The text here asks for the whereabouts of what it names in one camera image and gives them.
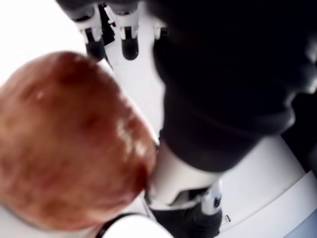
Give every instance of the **white background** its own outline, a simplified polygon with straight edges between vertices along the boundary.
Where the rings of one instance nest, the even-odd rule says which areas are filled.
[[[53,0],[15,0],[1,3],[1,8],[1,83],[4,83],[23,63],[39,55],[57,50],[85,52],[84,43],[75,25]],[[134,61],[123,58],[118,34],[116,42],[110,44],[106,51],[117,82],[138,105],[153,131],[158,133],[162,126],[164,85],[153,66],[151,46],[154,38],[151,19],[145,13],[141,12],[140,15],[138,58]],[[310,195],[315,196],[315,200],[308,199],[309,204],[299,203],[296,207],[286,204],[283,208],[277,206],[264,213],[263,211],[282,194],[286,197],[286,191],[304,175],[304,170],[279,137],[264,140],[223,178],[223,211],[232,220],[230,224],[221,228],[224,232],[223,237],[264,237],[261,232],[263,224],[267,224],[265,229],[270,231],[265,237],[279,238],[286,235],[286,231],[291,231],[306,218],[305,214],[309,215],[310,209],[313,209],[317,201],[316,193],[289,193],[288,196],[295,199]],[[296,184],[299,191],[314,191],[313,178],[303,181],[300,185]],[[303,210],[308,211],[296,216],[296,213]],[[282,221],[286,229],[272,225],[273,214],[286,215]],[[255,216],[257,219],[253,223],[247,223]],[[0,236],[3,238],[66,237],[62,233],[35,232],[31,235],[28,227],[18,224],[19,221],[13,220],[0,209]]]

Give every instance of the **white surface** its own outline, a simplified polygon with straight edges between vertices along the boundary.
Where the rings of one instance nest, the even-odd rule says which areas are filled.
[[[282,238],[317,209],[317,180],[312,172],[264,209],[217,238]]]
[[[258,212],[304,175],[304,169],[280,137],[264,139],[223,176],[223,213],[231,222],[221,230]]]
[[[103,238],[172,238],[160,224],[142,216],[129,216],[115,222]]]

